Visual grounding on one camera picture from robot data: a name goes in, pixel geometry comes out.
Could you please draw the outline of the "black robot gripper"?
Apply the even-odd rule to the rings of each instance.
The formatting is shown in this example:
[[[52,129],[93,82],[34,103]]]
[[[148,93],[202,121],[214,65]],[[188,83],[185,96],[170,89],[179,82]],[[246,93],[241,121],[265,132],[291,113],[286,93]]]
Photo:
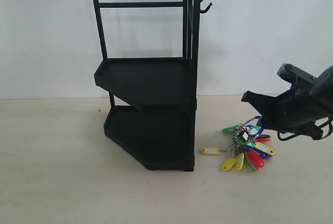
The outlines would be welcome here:
[[[288,91],[273,98],[251,91],[241,101],[249,103],[262,116],[262,123],[277,132],[281,141],[300,135],[321,140],[332,134],[332,66],[315,77],[292,64],[284,63],[277,72],[289,82]]]

